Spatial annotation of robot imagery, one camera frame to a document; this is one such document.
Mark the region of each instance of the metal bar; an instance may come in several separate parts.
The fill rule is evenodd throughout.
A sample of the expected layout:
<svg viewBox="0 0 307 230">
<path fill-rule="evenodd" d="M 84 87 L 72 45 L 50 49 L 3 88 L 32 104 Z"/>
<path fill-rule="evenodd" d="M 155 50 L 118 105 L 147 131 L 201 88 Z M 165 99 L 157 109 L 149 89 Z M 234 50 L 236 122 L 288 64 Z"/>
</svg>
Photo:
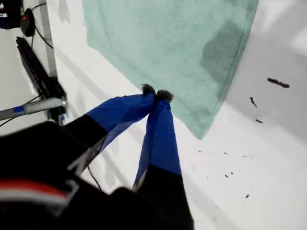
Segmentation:
<svg viewBox="0 0 307 230">
<path fill-rule="evenodd" d="M 59 98 L 47 98 L 37 102 L 31 102 L 22 106 L 14 107 L 0 111 L 0 121 L 12 117 L 23 116 L 26 114 L 33 114 L 47 109 L 53 109 L 65 106 L 66 101 Z"/>
</svg>

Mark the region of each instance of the cable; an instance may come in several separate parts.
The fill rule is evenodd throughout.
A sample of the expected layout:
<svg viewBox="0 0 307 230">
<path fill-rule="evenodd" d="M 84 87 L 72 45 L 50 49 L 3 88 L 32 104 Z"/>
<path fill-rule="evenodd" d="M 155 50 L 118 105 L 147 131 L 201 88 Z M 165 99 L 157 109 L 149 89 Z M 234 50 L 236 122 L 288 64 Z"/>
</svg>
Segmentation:
<svg viewBox="0 0 307 230">
<path fill-rule="evenodd" d="M 100 189 L 100 191 L 102 191 L 98 181 L 96 180 L 96 178 L 93 176 L 92 172 L 91 172 L 91 169 L 90 169 L 90 166 L 87 166 L 87 169 L 88 171 L 90 172 L 90 175 L 92 176 L 93 180 L 96 182 L 96 184 L 98 185 L 98 188 Z"/>
<path fill-rule="evenodd" d="M 37 98 L 39 98 L 39 97 L 40 97 L 40 95 L 38 95 L 37 97 L 35 97 L 35 98 L 31 99 L 30 101 L 28 101 L 28 102 L 24 103 L 23 105 L 26 105 L 26 104 L 28 104 L 28 103 L 30 103 L 30 102 L 32 102 L 32 101 L 34 101 L 35 99 L 37 99 Z M 12 117 L 12 118 L 10 118 L 9 120 L 7 120 L 7 121 L 3 122 L 3 123 L 0 125 L 0 127 L 4 126 L 6 123 L 8 123 L 8 122 L 10 122 L 10 121 L 14 120 L 15 118 L 17 118 L 17 117 Z"/>
<path fill-rule="evenodd" d="M 39 30 L 38 30 L 38 28 L 36 27 L 36 25 L 35 25 L 35 29 L 36 29 L 38 35 L 39 35 L 39 36 L 42 38 L 42 40 L 46 43 L 46 45 L 48 45 L 51 49 L 53 49 L 53 46 L 50 45 L 50 44 L 46 41 L 46 39 L 41 35 L 41 33 L 39 32 Z"/>
<path fill-rule="evenodd" d="M 41 6 L 43 6 L 43 5 L 46 5 L 46 4 L 47 4 L 46 2 L 41 3 L 41 4 L 38 4 L 37 6 L 33 7 L 33 8 L 31 9 L 31 11 L 35 10 L 35 9 L 38 8 L 38 7 L 41 7 Z M 50 43 L 47 42 L 46 39 L 41 35 L 41 33 L 40 33 L 40 31 L 38 30 L 38 28 L 37 28 L 36 25 L 35 25 L 35 29 L 36 29 L 38 35 L 39 35 L 39 36 L 42 38 L 42 40 L 46 43 L 46 45 L 49 46 L 51 49 L 53 49 L 53 46 L 50 45 Z"/>
<path fill-rule="evenodd" d="M 43 5 L 46 5 L 47 3 L 44 2 L 44 3 L 41 3 L 41 4 L 38 4 L 37 6 L 33 7 L 31 10 L 33 11 L 34 9 L 36 9 L 37 7 L 40 7 L 40 6 L 43 6 Z"/>
</svg>

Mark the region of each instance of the towel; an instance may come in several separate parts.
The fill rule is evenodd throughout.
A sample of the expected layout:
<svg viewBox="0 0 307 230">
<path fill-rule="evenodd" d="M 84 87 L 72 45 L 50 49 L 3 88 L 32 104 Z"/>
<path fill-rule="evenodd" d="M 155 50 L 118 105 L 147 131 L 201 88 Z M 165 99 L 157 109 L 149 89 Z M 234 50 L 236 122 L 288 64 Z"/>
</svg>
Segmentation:
<svg viewBox="0 0 307 230">
<path fill-rule="evenodd" d="M 83 0 L 88 45 L 130 82 L 171 91 L 202 139 L 244 51 L 258 0 Z"/>
</svg>

